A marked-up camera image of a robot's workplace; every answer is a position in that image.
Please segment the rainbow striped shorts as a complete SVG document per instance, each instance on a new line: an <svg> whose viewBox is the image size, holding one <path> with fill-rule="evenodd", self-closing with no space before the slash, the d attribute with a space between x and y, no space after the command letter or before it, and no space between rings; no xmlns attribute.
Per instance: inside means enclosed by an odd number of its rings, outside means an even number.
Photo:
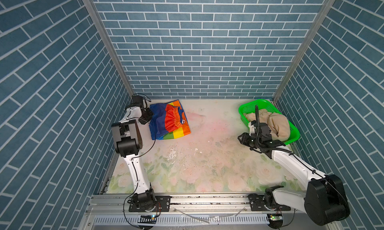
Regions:
<svg viewBox="0 0 384 230"><path fill-rule="evenodd" d="M152 140L170 140L191 133L184 108L179 100L150 105L153 112L149 123Z"/></svg>

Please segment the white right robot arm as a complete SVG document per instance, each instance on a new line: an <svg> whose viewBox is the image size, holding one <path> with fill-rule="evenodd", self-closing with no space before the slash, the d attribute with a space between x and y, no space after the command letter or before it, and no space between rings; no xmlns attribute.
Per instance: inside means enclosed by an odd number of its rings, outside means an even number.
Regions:
<svg viewBox="0 0 384 230"><path fill-rule="evenodd" d="M267 188L264 205L269 210L290 207L306 213L317 225L342 221L351 214L343 181L336 175L327 175L306 163L279 140L266 139L256 134L238 136L242 145L264 154L288 170L304 187L294 191L277 185Z"/></svg>

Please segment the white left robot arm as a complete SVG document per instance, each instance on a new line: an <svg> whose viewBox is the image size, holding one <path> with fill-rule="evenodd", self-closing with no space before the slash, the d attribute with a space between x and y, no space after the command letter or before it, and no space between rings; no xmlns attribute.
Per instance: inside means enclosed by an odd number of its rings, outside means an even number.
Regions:
<svg viewBox="0 0 384 230"><path fill-rule="evenodd" d="M111 126L115 152L126 162L134 183L134 192L129 196L131 212L149 212L156 207L156 196L140 159L143 139L138 121L148 122L143 117L142 107L128 107L124 117Z"/></svg>

